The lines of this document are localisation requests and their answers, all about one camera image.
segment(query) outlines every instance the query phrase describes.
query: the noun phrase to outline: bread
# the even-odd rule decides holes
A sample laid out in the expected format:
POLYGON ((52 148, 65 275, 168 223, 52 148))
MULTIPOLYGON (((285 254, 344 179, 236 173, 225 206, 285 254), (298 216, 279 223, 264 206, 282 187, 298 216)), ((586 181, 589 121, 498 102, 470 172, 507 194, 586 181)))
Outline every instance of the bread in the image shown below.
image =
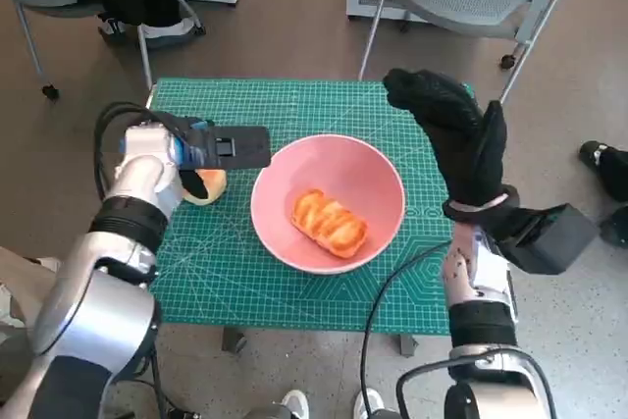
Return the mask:
POLYGON ((190 178, 185 179, 183 186, 187 186, 188 189, 183 192, 183 198, 194 205, 209 205, 216 201, 227 188, 227 173, 222 170, 208 169, 199 169, 195 172, 201 178, 203 187, 197 188, 194 181, 190 182, 190 178))
POLYGON ((367 224, 319 189, 311 189, 294 202, 292 223, 337 257, 355 255, 364 243, 367 224))

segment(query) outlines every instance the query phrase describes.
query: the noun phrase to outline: black shoe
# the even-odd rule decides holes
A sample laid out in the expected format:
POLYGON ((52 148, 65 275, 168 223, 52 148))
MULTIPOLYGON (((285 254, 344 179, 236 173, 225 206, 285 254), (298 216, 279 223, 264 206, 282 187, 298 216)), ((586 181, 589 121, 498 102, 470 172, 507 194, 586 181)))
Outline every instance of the black shoe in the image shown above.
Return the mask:
POLYGON ((172 26, 142 26, 148 49, 160 49, 188 43, 198 36, 191 18, 185 18, 172 26))
POLYGON ((98 27, 98 33, 109 46, 120 46, 128 42, 125 24, 115 19, 103 20, 98 27))
POLYGON ((587 141, 580 146, 578 152, 578 158, 594 172, 598 171, 598 165, 600 164, 600 153, 608 148, 606 144, 598 141, 587 141))
POLYGON ((616 247, 628 248, 628 206, 622 206, 600 224, 600 237, 616 247))

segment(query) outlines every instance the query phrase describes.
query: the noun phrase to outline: floor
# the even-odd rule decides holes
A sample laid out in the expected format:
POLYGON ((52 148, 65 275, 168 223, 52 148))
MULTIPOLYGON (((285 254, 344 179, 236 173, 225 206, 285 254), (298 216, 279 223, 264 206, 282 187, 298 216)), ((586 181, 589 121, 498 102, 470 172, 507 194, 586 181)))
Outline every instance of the floor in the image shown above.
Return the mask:
MULTIPOLYGON (((152 55, 157 76, 352 79, 369 28, 366 21, 346 20, 344 0, 195 7, 209 34, 185 49, 152 55)), ((11 3, 0 0, 0 243, 26 255, 63 256, 97 207, 90 163, 95 115, 112 100, 143 100, 145 91, 138 53, 104 45, 95 21, 30 17, 62 99, 50 106, 39 93, 11 3)), ((569 201, 593 218, 611 208, 575 150, 590 138, 628 147, 627 24, 625 0, 559 3, 505 108, 505 177, 526 205, 569 201)), ((432 68, 473 83, 486 102, 503 84, 496 60, 509 47, 432 26, 403 35, 383 22, 368 79, 380 79, 391 67, 432 68)), ((626 417, 627 259, 598 241, 559 278, 515 274, 520 344, 544 366, 561 417, 626 417)), ((361 336, 264 330, 248 336, 241 356, 231 357, 220 350, 218 329, 165 326, 159 343, 166 390, 204 417, 240 417, 302 388, 312 418, 349 417, 361 336)), ((391 339, 375 336, 369 383, 395 407, 399 373, 443 358, 448 347, 446 338, 420 338, 417 356, 407 360, 396 355, 391 339)), ((445 374, 417 381, 409 389, 413 417, 441 417, 446 384, 445 374)), ((122 386, 113 396, 115 407, 156 417, 142 385, 122 386)))

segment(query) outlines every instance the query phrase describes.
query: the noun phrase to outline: shoe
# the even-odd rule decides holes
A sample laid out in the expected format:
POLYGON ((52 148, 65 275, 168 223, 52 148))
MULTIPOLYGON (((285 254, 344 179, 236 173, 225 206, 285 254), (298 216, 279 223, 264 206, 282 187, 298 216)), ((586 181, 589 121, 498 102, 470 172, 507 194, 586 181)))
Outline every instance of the shoe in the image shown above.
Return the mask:
MULTIPOLYGON (((366 389, 366 395, 369 397, 369 404, 371 405, 371 413, 378 409, 384 409, 384 400, 382 395, 377 393, 372 388, 366 389)), ((353 419, 367 419, 366 406, 364 405, 364 397, 362 391, 358 392, 353 403, 353 419)))
POLYGON ((118 46, 127 42, 127 28, 125 24, 116 19, 108 19, 98 27, 98 32, 105 40, 105 43, 118 46))
POLYGON ((148 49, 159 49, 190 42, 196 35, 196 25, 191 18, 185 18, 172 26, 142 25, 148 49))
POLYGON ((296 419, 310 419, 310 406, 304 392, 300 390, 287 392, 282 399, 282 404, 290 410, 296 419))
POLYGON ((600 154, 602 151, 608 148, 608 145, 597 142, 597 141, 587 141, 582 146, 580 146, 580 151, 578 152, 578 158, 594 172, 598 171, 598 166, 600 165, 600 154))
POLYGON ((622 206, 600 223, 600 237, 610 245, 628 248, 628 206, 622 206))

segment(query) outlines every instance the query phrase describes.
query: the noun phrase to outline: green cutting mat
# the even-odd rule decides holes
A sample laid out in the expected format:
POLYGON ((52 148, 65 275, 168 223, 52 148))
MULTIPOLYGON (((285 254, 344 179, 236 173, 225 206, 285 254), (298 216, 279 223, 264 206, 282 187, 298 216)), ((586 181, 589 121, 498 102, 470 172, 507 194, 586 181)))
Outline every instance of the green cutting mat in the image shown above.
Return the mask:
MULTIPOLYGON (((227 326, 359 331, 394 267, 450 236, 441 203, 445 185, 427 137, 411 115, 391 107, 378 82, 162 79, 151 108, 212 119, 219 125, 262 125, 273 151, 323 132, 364 139, 383 151, 406 190, 405 220, 390 247, 344 275, 298 272, 270 255, 250 219, 259 171, 229 173, 228 190, 209 207, 184 203, 159 252, 152 291, 165 320, 227 326)), ((395 282, 374 331, 447 334, 440 266, 445 249, 395 282)))

